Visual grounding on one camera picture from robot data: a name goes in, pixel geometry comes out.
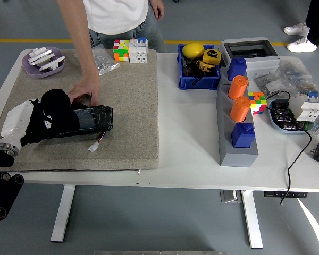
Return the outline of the person's right hand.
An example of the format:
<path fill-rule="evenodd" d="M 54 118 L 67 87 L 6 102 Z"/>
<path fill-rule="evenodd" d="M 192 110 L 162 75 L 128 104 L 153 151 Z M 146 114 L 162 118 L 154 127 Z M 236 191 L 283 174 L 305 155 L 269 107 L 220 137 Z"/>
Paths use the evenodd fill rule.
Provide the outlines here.
<path fill-rule="evenodd" d="M 86 76 L 84 75 L 76 82 L 69 90 L 68 97 L 70 102 L 80 100 L 83 96 L 89 96 L 92 106 L 97 106 L 99 103 L 100 79 L 99 75 Z"/>

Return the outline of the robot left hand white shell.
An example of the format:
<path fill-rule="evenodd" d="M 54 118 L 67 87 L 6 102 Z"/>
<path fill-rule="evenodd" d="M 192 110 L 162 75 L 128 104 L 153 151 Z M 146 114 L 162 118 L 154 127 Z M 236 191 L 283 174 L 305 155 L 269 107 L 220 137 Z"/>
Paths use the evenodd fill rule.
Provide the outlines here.
<path fill-rule="evenodd" d="M 20 140 L 26 135 L 33 109 L 34 104 L 27 100 L 8 112 L 1 131 L 4 143 L 21 146 Z"/>

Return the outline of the person's left hand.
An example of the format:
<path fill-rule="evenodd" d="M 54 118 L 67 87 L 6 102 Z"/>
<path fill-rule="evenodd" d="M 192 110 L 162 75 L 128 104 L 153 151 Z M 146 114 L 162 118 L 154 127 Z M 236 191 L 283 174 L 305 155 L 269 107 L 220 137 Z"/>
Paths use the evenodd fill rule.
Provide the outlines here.
<path fill-rule="evenodd" d="M 164 18 L 165 6 L 162 0 L 150 0 L 150 5 L 153 9 L 155 18 L 159 21 Z"/>

